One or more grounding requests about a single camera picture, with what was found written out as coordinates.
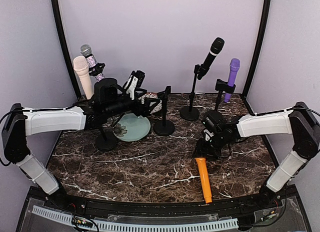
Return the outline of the orange microphone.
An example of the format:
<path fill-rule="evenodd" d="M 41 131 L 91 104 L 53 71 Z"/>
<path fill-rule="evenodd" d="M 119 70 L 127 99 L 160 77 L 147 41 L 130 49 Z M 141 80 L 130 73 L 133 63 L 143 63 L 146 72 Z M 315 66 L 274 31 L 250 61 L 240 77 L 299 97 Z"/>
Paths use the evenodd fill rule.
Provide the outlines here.
<path fill-rule="evenodd" d="M 205 203 L 206 204 L 212 203 L 212 191 L 211 191 L 206 159 L 203 157 L 196 157 L 195 160 L 196 160 L 198 171 L 199 171 L 199 177 L 201 181 L 202 193 L 203 193 Z"/>

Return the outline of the black stand of purple microphone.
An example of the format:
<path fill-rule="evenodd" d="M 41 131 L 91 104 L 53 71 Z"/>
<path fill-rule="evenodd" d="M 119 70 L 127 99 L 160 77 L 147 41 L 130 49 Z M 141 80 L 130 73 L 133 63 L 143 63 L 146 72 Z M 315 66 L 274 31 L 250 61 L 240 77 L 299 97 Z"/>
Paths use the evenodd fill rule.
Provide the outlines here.
<path fill-rule="evenodd" d="M 221 79 L 217 79 L 215 84 L 215 90 L 218 91 L 217 98 L 215 100 L 215 107 L 213 110 L 209 110 L 205 112 L 204 117 L 202 119 L 202 123 L 205 123 L 206 121 L 211 121 L 214 124 L 218 123 L 219 121 L 223 120 L 223 115 L 218 111 L 219 105 L 222 100 L 222 94 L 223 92 L 232 94 L 236 89 L 236 85 L 233 84 L 232 86 L 229 86 L 226 81 L 223 81 Z"/>

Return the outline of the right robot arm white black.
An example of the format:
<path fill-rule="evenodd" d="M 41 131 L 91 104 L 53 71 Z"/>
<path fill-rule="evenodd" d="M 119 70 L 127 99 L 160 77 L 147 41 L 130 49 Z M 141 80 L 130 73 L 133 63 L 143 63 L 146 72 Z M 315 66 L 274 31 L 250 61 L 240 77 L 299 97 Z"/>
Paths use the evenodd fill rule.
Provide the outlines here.
<path fill-rule="evenodd" d="M 255 198 L 257 207 L 265 209 L 273 203 L 274 193 L 280 191 L 319 153 L 320 124 L 315 114 L 304 102 L 297 102 L 293 107 L 283 110 L 246 114 L 231 119 L 224 118 L 216 110 L 210 110 L 201 121 L 205 129 L 202 138 L 196 143 L 194 156 L 208 160 L 219 159 L 224 146 L 231 146 L 241 139 L 258 135 L 291 134 L 293 148 L 265 182 L 266 190 Z"/>

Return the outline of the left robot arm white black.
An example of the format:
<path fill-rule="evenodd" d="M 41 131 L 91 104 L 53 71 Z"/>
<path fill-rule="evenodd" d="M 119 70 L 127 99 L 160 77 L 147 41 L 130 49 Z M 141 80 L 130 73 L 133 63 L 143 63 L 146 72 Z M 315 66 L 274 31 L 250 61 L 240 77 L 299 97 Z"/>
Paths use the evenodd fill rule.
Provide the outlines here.
<path fill-rule="evenodd" d="M 96 82 L 94 94 L 86 102 L 80 102 L 66 108 L 23 108 L 20 103 L 13 104 L 1 121 L 2 145 L 4 157 L 15 164 L 33 183 L 36 183 L 51 202 L 60 210 L 71 205 L 70 198 L 63 193 L 63 186 L 39 162 L 27 145 L 27 137 L 53 131 L 64 130 L 102 130 L 109 118 L 125 112 L 136 116 L 148 116 L 160 103 L 157 98 L 141 97 L 147 92 L 140 88 L 141 82 L 132 78 L 125 86 L 118 85 L 114 78 L 105 78 Z"/>

